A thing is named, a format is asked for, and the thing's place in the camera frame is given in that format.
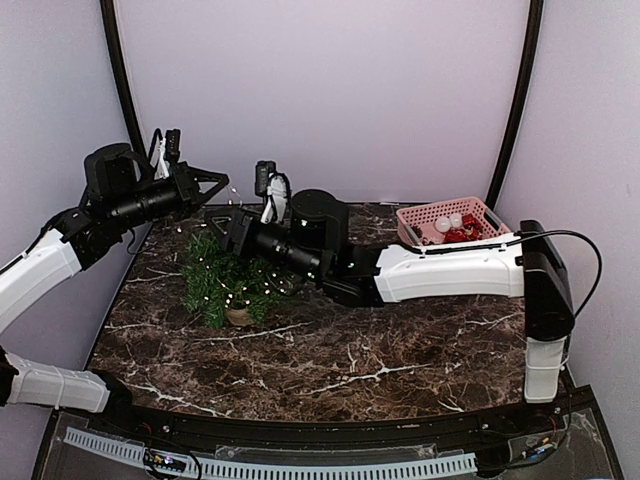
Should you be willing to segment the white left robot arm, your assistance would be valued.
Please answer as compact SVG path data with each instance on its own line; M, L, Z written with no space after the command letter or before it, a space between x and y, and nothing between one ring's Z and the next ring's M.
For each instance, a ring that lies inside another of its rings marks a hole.
M178 147L162 142L152 163L126 143L102 147L84 160L86 188L78 206L54 215L37 239L1 270L1 327L59 284L101 260L141 225L197 212L229 178L190 166ZM141 427L140 412L115 397L106 374L70 370L1 352L1 403L101 413L120 436Z

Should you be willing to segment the small green christmas tree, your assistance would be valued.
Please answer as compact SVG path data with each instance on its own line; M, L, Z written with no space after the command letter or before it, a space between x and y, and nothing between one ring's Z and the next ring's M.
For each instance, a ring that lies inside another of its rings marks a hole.
M261 324L273 308L294 296L301 282L260 258L221 250L210 233L194 235L181 271L185 308L212 328Z

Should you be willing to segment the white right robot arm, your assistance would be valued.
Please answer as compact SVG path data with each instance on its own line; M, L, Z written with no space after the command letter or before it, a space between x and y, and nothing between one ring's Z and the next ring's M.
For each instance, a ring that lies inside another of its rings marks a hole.
M210 209L205 219L223 250L297 274L347 307L472 294L524 298L525 400L511 410L510 424L530 434L547 420L576 315L566 266L538 222L494 240L366 246L349 242L349 208L330 193L300 191L290 207L287 225L231 206Z

